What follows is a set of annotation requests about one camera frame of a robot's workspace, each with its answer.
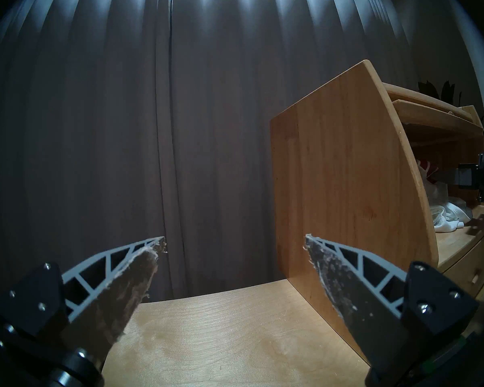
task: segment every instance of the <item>dark plant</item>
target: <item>dark plant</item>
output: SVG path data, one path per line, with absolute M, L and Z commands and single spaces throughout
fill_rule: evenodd
M 425 94 L 426 96 L 434 97 L 435 99 L 440 99 L 441 101 L 445 101 L 448 104 L 454 105 L 454 91 L 455 91 L 455 83 L 450 85 L 450 82 L 447 80 L 443 84 L 443 88 L 441 90 L 441 98 L 439 98 L 439 94 L 437 93 L 437 89 L 434 85 L 427 80 L 426 83 L 421 83 L 420 81 L 417 83 L 418 88 L 420 89 L 420 93 Z M 459 103 L 457 106 L 461 105 L 461 95 L 462 91 L 459 93 Z

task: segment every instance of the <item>screw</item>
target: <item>screw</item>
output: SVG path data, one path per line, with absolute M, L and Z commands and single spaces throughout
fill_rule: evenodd
M 86 355 L 88 354 L 84 348 L 77 348 L 75 350 L 76 354 L 79 355 L 81 358 L 86 358 Z
M 427 303 L 422 302 L 418 304 L 417 307 L 420 309 L 421 313 L 432 313 L 432 307 Z

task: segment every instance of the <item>wooden board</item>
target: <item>wooden board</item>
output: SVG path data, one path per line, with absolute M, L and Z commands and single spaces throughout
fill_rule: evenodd
M 374 252 L 407 270 L 437 266 L 428 201 L 400 119 L 367 60 L 271 121 L 280 269 L 354 349 L 303 249 L 305 234 Z
M 484 285 L 484 237 L 444 274 L 475 297 Z
M 409 141 L 438 140 L 455 136 L 469 138 L 481 136 L 483 129 L 455 115 L 404 100 L 393 101 L 394 108 L 404 125 Z
M 438 269 L 444 272 L 484 237 L 484 205 L 472 209 L 473 219 L 452 233 L 436 233 L 439 252 Z
M 363 386 L 367 370 L 290 283 L 280 280 L 140 304 L 102 373 L 107 387 L 347 387 Z
M 455 116 L 474 123 L 473 116 L 466 109 L 464 109 L 464 107 L 458 108 L 451 104 L 447 104 L 444 101 L 426 96 L 420 92 L 412 91 L 399 86 L 393 86 L 392 84 L 384 83 L 383 86 L 386 88 L 387 94 L 391 98 L 391 101 L 404 100 L 438 109 L 446 113 L 451 111 Z

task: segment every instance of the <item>wooden tabletop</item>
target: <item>wooden tabletop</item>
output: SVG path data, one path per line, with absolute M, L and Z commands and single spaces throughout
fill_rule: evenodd
M 138 306 L 104 364 L 116 386 L 363 386 L 368 365 L 287 280 Z

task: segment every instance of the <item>white cloth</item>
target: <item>white cloth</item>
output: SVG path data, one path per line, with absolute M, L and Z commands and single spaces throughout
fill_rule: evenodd
M 416 162 L 427 194 L 430 212 L 432 213 L 434 231 L 436 233 L 448 233 L 455 229 L 463 228 L 473 218 L 471 209 L 466 206 L 464 200 L 449 197 L 445 183 L 430 180 L 430 175 L 437 171 L 437 167 L 431 166 L 430 162 L 427 161 L 420 163 L 417 160 Z

